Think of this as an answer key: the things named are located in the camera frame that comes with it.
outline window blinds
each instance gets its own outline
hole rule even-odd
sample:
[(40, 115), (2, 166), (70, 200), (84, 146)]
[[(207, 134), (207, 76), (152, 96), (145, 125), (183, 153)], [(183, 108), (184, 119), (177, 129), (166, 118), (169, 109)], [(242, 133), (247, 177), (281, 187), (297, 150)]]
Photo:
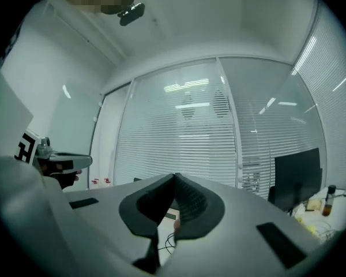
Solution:
[(234, 123), (214, 59), (133, 82), (119, 131), (114, 184), (176, 172), (235, 186)]
[(324, 149), (318, 114), (291, 66), (260, 59), (221, 62), (239, 121), (242, 188), (267, 198), (275, 181), (274, 157)]
[(327, 184), (346, 188), (346, 33), (325, 5), (302, 56), (296, 67), (318, 104), (325, 130)]

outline hand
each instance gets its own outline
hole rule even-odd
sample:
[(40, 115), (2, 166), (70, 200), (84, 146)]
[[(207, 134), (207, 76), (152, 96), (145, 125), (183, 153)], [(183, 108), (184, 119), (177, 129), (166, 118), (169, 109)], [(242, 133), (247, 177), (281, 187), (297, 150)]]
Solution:
[(173, 224), (174, 232), (177, 232), (180, 228), (180, 219), (176, 220)]
[(38, 159), (43, 176), (55, 178), (62, 189), (73, 186), (75, 181), (80, 178), (77, 174), (81, 174), (82, 170), (73, 173), (62, 174), (63, 166), (60, 163), (49, 163), (47, 160)]

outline black ceiling camera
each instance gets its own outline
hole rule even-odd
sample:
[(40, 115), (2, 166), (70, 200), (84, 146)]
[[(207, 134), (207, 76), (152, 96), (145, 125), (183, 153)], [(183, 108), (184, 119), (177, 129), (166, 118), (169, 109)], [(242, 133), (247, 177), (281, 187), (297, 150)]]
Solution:
[(135, 21), (136, 19), (142, 17), (145, 13), (145, 4), (138, 3), (136, 5), (132, 4), (127, 10), (118, 13), (118, 17), (121, 18), (120, 24), (122, 26), (128, 25)]

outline black monitor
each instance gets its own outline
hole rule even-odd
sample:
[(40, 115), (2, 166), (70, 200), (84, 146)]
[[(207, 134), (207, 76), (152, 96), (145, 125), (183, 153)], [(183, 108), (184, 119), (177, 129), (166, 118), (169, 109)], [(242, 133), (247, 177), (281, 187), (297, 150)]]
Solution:
[(274, 204), (284, 211), (296, 207), (321, 189), (319, 149), (276, 157)]

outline ceiling light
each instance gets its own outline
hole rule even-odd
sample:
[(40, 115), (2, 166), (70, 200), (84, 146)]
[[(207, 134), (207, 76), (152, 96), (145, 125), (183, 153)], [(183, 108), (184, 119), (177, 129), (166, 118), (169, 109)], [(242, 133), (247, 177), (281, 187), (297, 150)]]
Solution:
[(193, 86), (207, 85), (208, 83), (209, 83), (209, 79), (200, 79), (200, 80), (196, 80), (196, 81), (186, 82), (182, 86), (179, 85), (179, 84), (165, 86), (164, 90), (165, 90), (165, 92), (177, 91), (177, 90), (181, 90), (181, 89), (190, 88), (190, 87), (193, 87)]
[(288, 102), (279, 102), (278, 104), (282, 104), (283, 106), (297, 106), (296, 103), (288, 103)]
[(313, 49), (315, 43), (317, 41), (317, 38), (311, 37), (309, 43), (307, 44), (303, 54), (301, 55), (300, 59), (298, 60), (297, 64), (295, 65), (294, 69), (292, 70), (291, 75), (296, 75), (297, 72), (300, 70), (301, 66), (304, 64), (305, 60), (309, 56), (311, 50)]
[(291, 120), (295, 120), (295, 121), (301, 122), (302, 124), (306, 124), (306, 121), (299, 119), (299, 118), (296, 118), (296, 117), (291, 117)]
[(175, 108), (196, 108), (196, 107), (208, 107), (210, 103), (196, 103), (196, 104), (180, 104), (175, 106)]
[(276, 100), (276, 98), (271, 98), (268, 103), (266, 104), (266, 107), (269, 108), (269, 106)]
[(71, 99), (70, 94), (69, 94), (69, 92), (68, 92), (68, 90), (67, 90), (67, 88), (66, 88), (65, 85), (63, 85), (63, 91), (64, 91), (65, 96), (66, 96), (67, 98)]
[(313, 105), (313, 107), (308, 108), (304, 113), (309, 112), (312, 108), (314, 108), (317, 104)]
[(337, 85), (337, 87), (333, 91), (335, 91), (338, 87), (340, 87), (345, 81), (346, 81), (346, 78), (344, 80), (342, 80), (342, 82), (339, 85)]
[(210, 139), (208, 134), (184, 134), (182, 136), (178, 136), (182, 139), (192, 139), (193, 137), (197, 138), (198, 140), (208, 140)]

